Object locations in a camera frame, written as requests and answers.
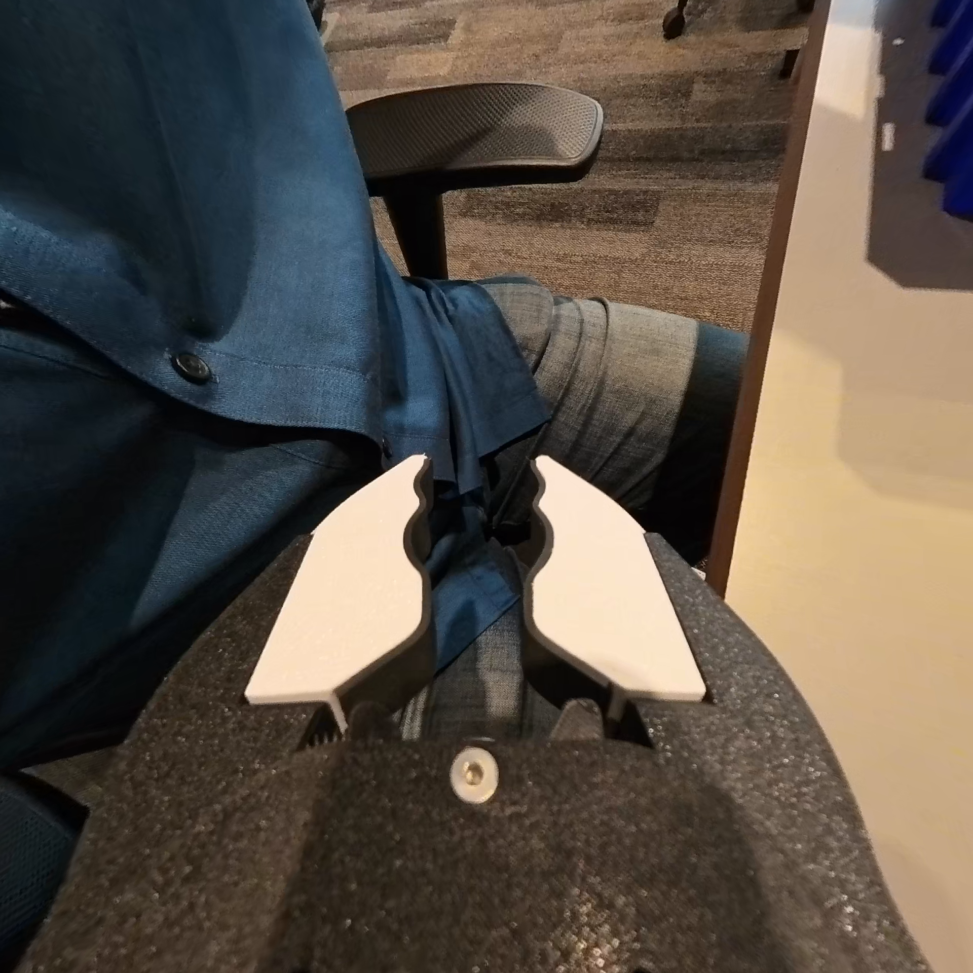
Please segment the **person in blue shirt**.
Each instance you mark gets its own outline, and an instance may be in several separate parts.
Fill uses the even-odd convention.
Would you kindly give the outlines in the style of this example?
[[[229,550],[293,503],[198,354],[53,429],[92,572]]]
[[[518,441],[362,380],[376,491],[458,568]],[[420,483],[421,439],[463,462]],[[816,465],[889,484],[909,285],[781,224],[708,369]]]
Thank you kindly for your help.
[[[437,664],[518,599],[549,418],[494,298],[378,240],[304,2],[2,2],[2,770],[124,736],[299,534],[432,462]]]

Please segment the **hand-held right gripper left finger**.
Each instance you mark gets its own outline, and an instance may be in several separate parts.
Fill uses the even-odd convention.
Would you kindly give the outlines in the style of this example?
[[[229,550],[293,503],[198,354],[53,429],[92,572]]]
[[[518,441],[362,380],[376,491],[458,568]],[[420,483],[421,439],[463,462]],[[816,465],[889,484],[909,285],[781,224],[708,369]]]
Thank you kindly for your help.
[[[402,710],[432,680],[436,644],[429,456],[409,456],[334,508],[307,552],[245,688],[254,706]]]

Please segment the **blue ridged block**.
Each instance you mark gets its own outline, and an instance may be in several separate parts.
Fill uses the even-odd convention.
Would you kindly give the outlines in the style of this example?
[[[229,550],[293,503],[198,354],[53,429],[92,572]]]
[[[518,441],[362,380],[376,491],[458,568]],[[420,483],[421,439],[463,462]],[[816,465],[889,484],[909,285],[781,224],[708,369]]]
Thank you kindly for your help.
[[[929,20],[938,37],[927,71],[940,83],[925,122],[939,130],[922,163],[925,179],[942,186],[942,211],[972,219],[972,3],[938,1]]]

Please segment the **black mesh chair seat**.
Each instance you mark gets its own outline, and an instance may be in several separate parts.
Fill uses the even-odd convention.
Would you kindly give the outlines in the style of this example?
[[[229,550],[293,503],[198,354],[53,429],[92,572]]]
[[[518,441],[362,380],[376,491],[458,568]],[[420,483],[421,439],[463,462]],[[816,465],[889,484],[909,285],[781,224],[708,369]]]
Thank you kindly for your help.
[[[15,970],[50,912],[88,809],[27,773],[1,775],[1,970]]]

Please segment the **person's grey trousers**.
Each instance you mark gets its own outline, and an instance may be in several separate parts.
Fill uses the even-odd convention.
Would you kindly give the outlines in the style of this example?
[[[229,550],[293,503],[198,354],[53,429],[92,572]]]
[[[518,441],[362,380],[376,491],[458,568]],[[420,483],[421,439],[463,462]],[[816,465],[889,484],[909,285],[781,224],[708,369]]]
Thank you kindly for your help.
[[[527,278],[480,282],[526,359],[551,420],[481,462],[480,493],[430,519],[443,625],[433,683],[397,715],[406,740],[541,736],[550,718],[520,667],[514,546],[529,534],[530,461],[556,462],[613,498],[690,566],[706,562],[736,413],[746,334]]]

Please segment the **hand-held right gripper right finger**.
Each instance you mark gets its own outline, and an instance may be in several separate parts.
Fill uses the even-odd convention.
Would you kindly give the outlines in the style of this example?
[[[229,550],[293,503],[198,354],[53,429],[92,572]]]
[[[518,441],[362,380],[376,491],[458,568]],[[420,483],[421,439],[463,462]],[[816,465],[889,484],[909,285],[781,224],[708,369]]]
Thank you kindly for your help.
[[[698,704],[706,684],[645,532],[551,456],[534,484],[522,567],[521,659],[559,710],[588,700],[605,734],[636,734],[640,702]]]

